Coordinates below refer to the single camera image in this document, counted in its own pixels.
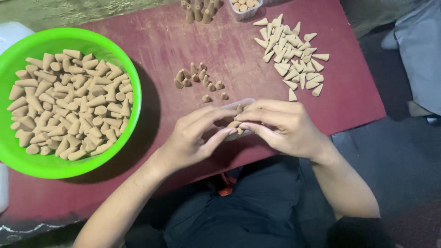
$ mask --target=person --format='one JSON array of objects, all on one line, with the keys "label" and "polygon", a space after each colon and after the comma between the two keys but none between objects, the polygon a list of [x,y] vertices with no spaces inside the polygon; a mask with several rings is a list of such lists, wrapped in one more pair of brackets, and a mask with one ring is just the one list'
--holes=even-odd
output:
[{"label": "person", "polygon": [[[141,209],[174,172],[202,161],[235,128],[224,128],[206,142],[213,123],[235,110],[207,106],[180,118],[165,144],[123,182],[96,210],[75,240],[75,248],[110,248],[124,240]],[[364,180],[297,102],[258,100],[239,114],[250,130],[283,154],[310,160],[319,185],[335,214],[328,247],[394,247],[380,221],[378,203]],[[299,174],[278,163],[244,172],[231,195],[217,196],[166,228],[167,247],[302,247],[291,220]]]}]

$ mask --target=dark floor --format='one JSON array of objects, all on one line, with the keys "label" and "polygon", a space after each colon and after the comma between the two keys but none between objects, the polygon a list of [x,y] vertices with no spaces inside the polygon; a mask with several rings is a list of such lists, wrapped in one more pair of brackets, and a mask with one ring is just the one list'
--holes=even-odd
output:
[{"label": "dark floor", "polygon": [[[382,217],[394,220],[440,199],[441,128],[429,126],[424,118],[409,118],[406,101],[411,100],[411,92],[399,53],[380,47],[386,33],[370,33],[359,42],[389,117],[331,138],[371,187]],[[332,223],[332,212],[308,162],[302,160],[301,164],[306,191],[296,212],[302,216],[299,221],[305,233],[309,233],[308,230],[324,233]],[[433,226],[436,232],[433,235],[436,235],[441,225],[434,223]],[[397,234],[395,238],[405,247],[413,247],[412,241],[405,240],[403,235]],[[322,242],[312,240],[311,247],[318,247]],[[428,240],[426,246],[419,244],[418,247],[435,247],[435,242],[435,239]],[[28,245],[20,242],[11,247]]]}]

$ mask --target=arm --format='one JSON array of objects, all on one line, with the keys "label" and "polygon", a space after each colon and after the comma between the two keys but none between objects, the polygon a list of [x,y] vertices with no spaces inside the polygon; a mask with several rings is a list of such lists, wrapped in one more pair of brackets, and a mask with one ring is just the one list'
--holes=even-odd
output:
[{"label": "arm", "polygon": [[76,238],[74,248],[117,247],[151,195],[168,176],[208,158],[229,134],[237,131],[225,128],[207,142],[202,140],[202,134],[214,121],[234,115],[235,110],[209,106],[179,119],[167,142],[90,217]]},{"label": "arm", "polygon": [[244,121],[240,125],[242,129],[253,131],[272,148],[309,159],[337,219],[343,216],[380,217],[377,200],[370,188],[328,137],[314,126],[301,103],[259,100],[236,119]]}]

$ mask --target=maroon table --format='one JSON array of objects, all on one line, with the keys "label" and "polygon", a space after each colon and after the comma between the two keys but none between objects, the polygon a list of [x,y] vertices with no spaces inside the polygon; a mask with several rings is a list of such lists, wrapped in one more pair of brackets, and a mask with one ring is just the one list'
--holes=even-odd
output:
[{"label": "maroon table", "polygon": [[[39,223],[66,225],[89,217],[96,208],[167,139],[175,121],[202,106],[222,106],[244,98],[288,99],[288,87],[273,67],[262,61],[263,48],[254,40],[259,29],[252,22],[284,13],[283,24],[293,28],[302,21],[301,37],[317,32],[311,41],[318,53],[330,53],[322,74],[320,97],[297,90],[313,122],[327,135],[338,133],[385,116],[383,104],[358,42],[338,0],[295,0],[261,8],[247,23],[234,21],[225,4],[209,25],[185,23],[179,3],[87,23],[81,28],[100,33],[130,56],[142,84],[142,110],[127,145],[98,169],[75,178],[47,180],[10,170],[10,205],[0,217],[14,230],[34,229]],[[202,85],[177,90],[173,78],[190,62],[204,62],[212,81],[221,80],[230,99]],[[166,180],[159,192],[177,188],[275,154],[259,137],[249,135],[222,144],[210,159],[179,171]],[[9,235],[2,229],[0,238]]]}]

